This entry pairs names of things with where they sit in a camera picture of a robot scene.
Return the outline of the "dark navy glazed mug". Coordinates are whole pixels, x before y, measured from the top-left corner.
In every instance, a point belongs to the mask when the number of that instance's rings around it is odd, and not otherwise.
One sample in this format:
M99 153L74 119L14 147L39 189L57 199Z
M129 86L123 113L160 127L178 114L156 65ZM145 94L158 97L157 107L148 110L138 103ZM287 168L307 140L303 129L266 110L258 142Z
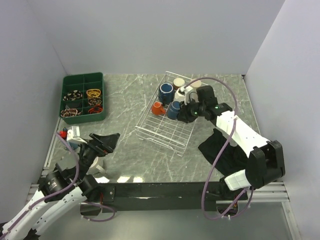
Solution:
M180 112L180 103L178 101L173 101L170 103L166 115L171 120L176 120Z

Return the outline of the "cream mug grey handle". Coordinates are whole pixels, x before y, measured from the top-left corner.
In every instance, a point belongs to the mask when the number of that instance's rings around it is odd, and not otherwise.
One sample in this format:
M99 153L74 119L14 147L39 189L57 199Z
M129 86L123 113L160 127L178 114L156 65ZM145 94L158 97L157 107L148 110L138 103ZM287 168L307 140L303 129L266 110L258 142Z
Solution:
M105 174L106 173L106 170L104 168L104 161L100 157L96 157L94 159L93 163L89 167L89 169L88 169L86 174L87 175L93 175L93 174L97 174L97 173L101 173L101 174Z

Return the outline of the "blue enamel mug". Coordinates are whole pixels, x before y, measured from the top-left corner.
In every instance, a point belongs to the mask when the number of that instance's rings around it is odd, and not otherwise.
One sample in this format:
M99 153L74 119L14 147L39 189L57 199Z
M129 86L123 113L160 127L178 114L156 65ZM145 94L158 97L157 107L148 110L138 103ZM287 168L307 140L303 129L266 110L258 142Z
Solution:
M163 106L169 105L174 99L174 87L170 83L163 83L158 88L158 100Z

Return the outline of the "orange ceramic mug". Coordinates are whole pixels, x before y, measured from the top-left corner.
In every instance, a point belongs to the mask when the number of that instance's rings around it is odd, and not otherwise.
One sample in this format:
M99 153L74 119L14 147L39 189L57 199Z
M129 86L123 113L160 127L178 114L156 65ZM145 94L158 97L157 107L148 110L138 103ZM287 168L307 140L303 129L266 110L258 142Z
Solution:
M163 105L161 102L155 101L151 107L151 112L156 115L165 115L166 110L164 109Z

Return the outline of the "brown and cream cup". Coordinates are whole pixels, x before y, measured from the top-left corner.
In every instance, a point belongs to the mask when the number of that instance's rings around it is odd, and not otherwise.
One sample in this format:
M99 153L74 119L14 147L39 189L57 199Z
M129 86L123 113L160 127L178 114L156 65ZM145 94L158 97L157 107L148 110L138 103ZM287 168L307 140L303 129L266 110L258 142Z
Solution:
M175 91L186 84L183 78L177 77L173 80L172 85Z

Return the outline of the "white faceted mug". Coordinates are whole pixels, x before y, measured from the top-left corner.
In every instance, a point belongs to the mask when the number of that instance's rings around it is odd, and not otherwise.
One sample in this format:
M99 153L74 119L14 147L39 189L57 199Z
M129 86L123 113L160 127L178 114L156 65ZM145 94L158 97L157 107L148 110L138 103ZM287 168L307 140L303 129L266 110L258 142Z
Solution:
M176 102L184 102L186 100L186 92L185 92L186 88L185 87L180 87L178 90L176 90L175 94L174 94L174 101Z

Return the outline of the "tall beige tumbler cup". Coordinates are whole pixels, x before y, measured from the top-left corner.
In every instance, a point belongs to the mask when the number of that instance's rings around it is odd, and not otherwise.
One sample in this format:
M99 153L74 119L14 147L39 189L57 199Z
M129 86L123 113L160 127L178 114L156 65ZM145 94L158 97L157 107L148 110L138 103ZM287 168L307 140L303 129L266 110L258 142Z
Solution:
M199 87L202 86L202 81L201 81L201 80L197 80L197 81L193 82L192 84L190 84L190 86L191 86L194 90L196 90L196 89L198 89Z

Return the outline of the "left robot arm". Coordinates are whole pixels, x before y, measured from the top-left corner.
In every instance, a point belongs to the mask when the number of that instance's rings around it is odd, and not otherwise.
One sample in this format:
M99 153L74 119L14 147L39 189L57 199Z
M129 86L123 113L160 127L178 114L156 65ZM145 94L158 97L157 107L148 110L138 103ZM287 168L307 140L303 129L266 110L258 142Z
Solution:
M24 240L30 232L43 232L68 209L101 196L101 187L88 171L96 158L114 152L119 133L98 135L91 133L90 140L80 139L80 151L75 152L59 133L56 137L74 157L75 166L69 169L55 167L38 185L38 189L20 212L0 228L2 240Z

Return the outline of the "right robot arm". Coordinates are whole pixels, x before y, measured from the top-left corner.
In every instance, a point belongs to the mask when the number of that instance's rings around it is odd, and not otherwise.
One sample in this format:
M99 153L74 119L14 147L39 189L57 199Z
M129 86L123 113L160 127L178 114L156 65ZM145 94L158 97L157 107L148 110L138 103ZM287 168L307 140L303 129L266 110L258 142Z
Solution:
M231 199L237 190L247 187L259 189L285 175L283 146L277 140L270 141L254 131L228 104L218 103L211 86L201 86L196 90L182 86L176 94L181 98L179 121L191 123L197 117L204 117L229 136L248 159L244 169L222 180L219 187L222 198Z

